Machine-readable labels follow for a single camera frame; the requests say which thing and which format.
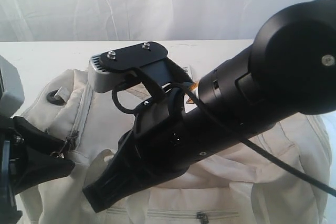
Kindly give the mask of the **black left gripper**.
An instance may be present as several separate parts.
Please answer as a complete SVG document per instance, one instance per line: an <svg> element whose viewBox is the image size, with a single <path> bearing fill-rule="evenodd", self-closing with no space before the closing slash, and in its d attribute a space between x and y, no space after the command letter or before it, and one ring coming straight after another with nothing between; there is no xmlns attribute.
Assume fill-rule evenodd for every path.
<svg viewBox="0 0 336 224"><path fill-rule="evenodd" d="M17 142L24 147L11 154ZM70 144L15 116L1 119L1 213L21 214L15 195L54 179L67 177L75 167L71 160L44 153L68 153Z"/></svg>

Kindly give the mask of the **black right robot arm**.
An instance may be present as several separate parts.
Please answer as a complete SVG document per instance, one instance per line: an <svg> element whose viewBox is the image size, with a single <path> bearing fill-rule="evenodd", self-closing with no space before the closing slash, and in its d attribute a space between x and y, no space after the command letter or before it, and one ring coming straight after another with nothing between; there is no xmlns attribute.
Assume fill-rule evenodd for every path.
<svg viewBox="0 0 336 224"><path fill-rule="evenodd" d="M293 114L335 110L335 0L291 5L254 42L195 83L156 42L90 59L89 82L135 117L102 175L83 189L95 212Z"/></svg>

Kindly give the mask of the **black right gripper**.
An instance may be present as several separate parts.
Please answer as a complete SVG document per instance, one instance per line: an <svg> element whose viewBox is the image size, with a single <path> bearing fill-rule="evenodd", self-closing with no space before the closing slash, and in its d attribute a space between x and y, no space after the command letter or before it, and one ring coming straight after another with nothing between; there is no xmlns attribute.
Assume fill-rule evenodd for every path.
<svg viewBox="0 0 336 224"><path fill-rule="evenodd" d="M173 87L161 102L136 116L134 137L122 143L108 167L82 191L94 212L185 172L210 156L210 119L186 93Z"/></svg>

